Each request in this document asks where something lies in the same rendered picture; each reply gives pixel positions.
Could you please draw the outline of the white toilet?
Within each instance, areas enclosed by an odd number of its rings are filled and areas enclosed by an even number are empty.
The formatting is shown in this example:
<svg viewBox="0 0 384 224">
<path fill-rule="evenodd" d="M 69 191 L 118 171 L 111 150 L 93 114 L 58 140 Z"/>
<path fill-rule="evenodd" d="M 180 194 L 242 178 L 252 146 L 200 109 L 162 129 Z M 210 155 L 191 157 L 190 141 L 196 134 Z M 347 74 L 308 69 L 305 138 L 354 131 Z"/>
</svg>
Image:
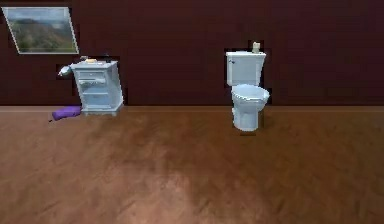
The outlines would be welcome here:
<svg viewBox="0 0 384 224">
<path fill-rule="evenodd" d="M 245 132 L 259 128 L 259 113 L 270 93 L 260 86 L 266 54 L 236 51 L 226 53 L 227 85 L 231 87 L 233 125 Z"/>
</svg>

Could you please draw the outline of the white washstand cabinet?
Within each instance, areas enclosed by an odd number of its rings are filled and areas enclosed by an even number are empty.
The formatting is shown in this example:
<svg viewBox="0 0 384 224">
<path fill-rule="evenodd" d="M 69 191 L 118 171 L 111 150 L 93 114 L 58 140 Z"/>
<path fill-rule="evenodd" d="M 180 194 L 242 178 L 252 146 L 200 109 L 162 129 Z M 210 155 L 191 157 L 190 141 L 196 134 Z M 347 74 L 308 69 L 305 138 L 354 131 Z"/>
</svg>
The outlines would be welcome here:
<svg viewBox="0 0 384 224">
<path fill-rule="evenodd" d="M 117 61 L 82 61 L 71 64 L 85 115 L 116 116 L 123 105 Z"/>
</svg>

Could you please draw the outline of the purple cloth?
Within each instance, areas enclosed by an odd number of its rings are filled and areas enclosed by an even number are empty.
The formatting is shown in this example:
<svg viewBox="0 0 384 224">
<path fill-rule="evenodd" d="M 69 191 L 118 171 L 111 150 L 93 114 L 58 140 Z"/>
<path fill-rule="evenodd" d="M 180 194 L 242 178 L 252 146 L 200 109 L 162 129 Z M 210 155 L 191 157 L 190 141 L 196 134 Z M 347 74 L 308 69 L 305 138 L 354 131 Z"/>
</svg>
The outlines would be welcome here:
<svg viewBox="0 0 384 224">
<path fill-rule="evenodd" d="M 81 114 L 80 106 L 66 106 L 52 113 L 52 119 L 58 121 L 64 118 L 76 117 Z"/>
</svg>

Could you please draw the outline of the framed landscape picture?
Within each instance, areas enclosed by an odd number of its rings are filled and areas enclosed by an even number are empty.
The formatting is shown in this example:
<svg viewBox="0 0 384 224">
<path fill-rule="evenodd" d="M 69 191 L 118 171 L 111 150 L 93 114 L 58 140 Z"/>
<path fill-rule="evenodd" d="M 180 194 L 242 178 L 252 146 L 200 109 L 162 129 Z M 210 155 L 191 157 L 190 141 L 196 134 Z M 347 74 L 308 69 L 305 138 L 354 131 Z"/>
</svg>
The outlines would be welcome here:
<svg viewBox="0 0 384 224">
<path fill-rule="evenodd" d="M 78 54 L 68 7 L 2 7 L 19 54 Z"/>
</svg>

